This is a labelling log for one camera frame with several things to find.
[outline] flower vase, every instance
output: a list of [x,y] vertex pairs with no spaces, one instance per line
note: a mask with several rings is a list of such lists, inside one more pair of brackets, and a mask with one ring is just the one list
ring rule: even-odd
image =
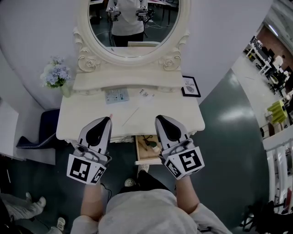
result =
[[70,90],[66,83],[60,86],[60,90],[64,97],[70,97]]

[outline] black picture frame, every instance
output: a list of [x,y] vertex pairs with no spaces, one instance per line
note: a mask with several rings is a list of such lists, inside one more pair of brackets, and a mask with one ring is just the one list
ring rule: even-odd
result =
[[186,94],[186,93],[185,93],[185,90],[184,90],[184,87],[182,87],[182,88],[181,88],[182,95],[183,95],[184,97],[201,97],[201,93],[200,93],[200,91],[199,91],[199,89],[198,89],[198,86],[197,86],[197,83],[196,83],[194,77],[192,77],[192,76],[186,76],[186,75],[184,75],[183,77],[184,77],[184,78],[189,78],[189,79],[192,79],[192,80],[193,80],[193,82],[194,82],[194,84],[195,84],[195,87],[196,87],[196,90],[197,90],[198,94]]

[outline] framed picture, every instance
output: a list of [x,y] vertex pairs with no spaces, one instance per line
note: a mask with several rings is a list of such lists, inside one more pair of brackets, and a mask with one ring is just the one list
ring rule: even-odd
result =
[[201,97],[194,77],[183,76],[185,86],[181,89],[184,97]]

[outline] oval mirror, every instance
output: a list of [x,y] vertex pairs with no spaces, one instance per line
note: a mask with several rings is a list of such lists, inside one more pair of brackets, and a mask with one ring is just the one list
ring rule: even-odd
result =
[[91,0],[88,19],[96,41],[112,54],[149,54],[171,35],[179,0]]

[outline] shoe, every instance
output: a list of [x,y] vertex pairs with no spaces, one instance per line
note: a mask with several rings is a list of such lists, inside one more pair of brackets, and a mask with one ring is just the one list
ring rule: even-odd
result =
[[31,194],[29,192],[26,192],[26,201],[28,203],[32,203],[33,202],[32,196],[31,196]]
[[148,172],[148,170],[150,169],[150,165],[149,164],[142,164],[138,166],[138,171],[137,171],[137,178],[138,178],[138,174],[141,170],[144,170],[145,172]]
[[58,218],[58,221],[57,221],[57,228],[61,231],[61,232],[63,232],[63,230],[64,230],[64,227],[65,227],[65,219],[63,219],[62,217],[59,217]]
[[47,202],[46,202],[46,199],[45,199],[44,197],[41,197],[37,203],[38,203],[41,207],[45,207]]
[[134,181],[134,179],[131,179],[131,178],[125,180],[124,182],[125,187],[132,187],[134,185],[136,185],[136,182]]

